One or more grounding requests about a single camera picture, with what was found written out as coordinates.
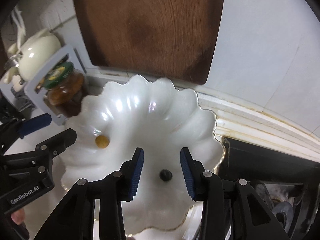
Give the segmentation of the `left human hand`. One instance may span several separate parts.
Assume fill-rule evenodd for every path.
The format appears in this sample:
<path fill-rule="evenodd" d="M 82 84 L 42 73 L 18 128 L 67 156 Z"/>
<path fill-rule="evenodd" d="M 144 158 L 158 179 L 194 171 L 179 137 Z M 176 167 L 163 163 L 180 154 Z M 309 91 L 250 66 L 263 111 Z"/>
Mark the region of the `left human hand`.
<path fill-rule="evenodd" d="M 11 219 L 17 225 L 23 224 L 23 222 L 25 220 L 25 210 L 24 210 L 24 208 L 19 209 L 19 210 L 15 211 L 14 213 L 12 213 L 11 214 Z"/>

